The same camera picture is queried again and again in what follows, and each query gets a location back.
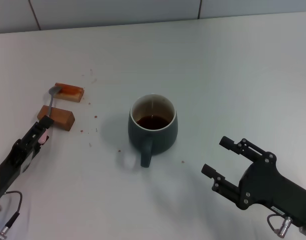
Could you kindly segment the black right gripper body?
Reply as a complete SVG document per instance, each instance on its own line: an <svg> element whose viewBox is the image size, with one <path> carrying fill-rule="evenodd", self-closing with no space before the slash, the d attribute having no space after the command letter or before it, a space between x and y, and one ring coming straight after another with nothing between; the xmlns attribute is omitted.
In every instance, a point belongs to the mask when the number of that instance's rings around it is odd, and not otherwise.
<svg viewBox="0 0 306 240"><path fill-rule="evenodd" d="M297 227L306 225L306 190L286 177L276 167L276 156L271 152L242 155L252 161L239 181L236 206L246 210L253 204L268 209L274 207L281 217L291 217Z"/></svg>

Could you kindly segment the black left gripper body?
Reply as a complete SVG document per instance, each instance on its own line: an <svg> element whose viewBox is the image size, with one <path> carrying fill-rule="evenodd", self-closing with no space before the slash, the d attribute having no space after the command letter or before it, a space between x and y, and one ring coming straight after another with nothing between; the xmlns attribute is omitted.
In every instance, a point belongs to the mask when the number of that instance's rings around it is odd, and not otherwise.
<svg viewBox="0 0 306 240"><path fill-rule="evenodd" d="M0 164L0 198L16 178L26 171L34 155L34 145L18 139Z"/></svg>

